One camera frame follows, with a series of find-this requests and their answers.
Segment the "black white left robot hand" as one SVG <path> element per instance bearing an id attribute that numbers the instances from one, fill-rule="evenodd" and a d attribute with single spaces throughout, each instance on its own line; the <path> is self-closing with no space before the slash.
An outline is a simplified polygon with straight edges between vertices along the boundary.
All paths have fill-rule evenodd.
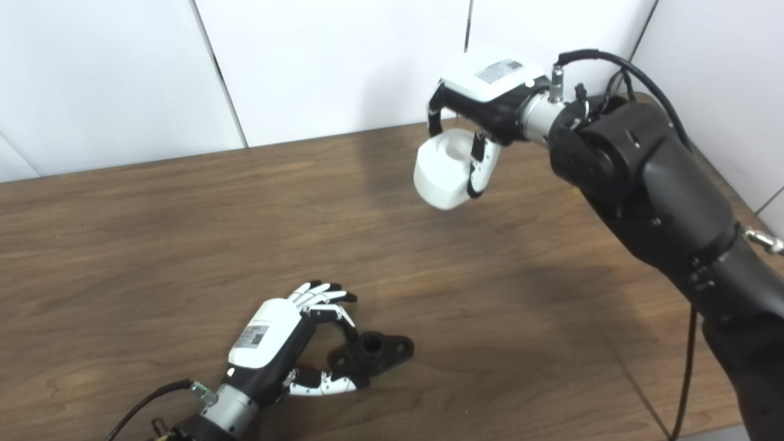
<path id="1" fill-rule="evenodd" d="M 339 283 L 311 280 L 286 298 L 263 302 L 228 354 L 222 382 L 252 400 L 257 407 L 279 402 L 288 394 L 325 396 L 369 387 L 368 375 L 350 375 L 297 366 L 321 323 L 337 323 L 345 340 L 358 338 L 355 322 L 339 302 L 356 296 Z"/>

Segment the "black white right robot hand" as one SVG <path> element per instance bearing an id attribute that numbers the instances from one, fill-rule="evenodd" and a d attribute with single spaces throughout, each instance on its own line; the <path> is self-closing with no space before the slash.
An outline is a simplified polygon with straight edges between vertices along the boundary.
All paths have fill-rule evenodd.
<path id="1" fill-rule="evenodd" d="M 428 140 L 417 153 L 420 197 L 449 210 L 480 198 L 512 143 L 546 146 L 562 106 L 549 104 L 551 78 L 535 61 L 500 47 L 448 61 L 426 104 Z"/>

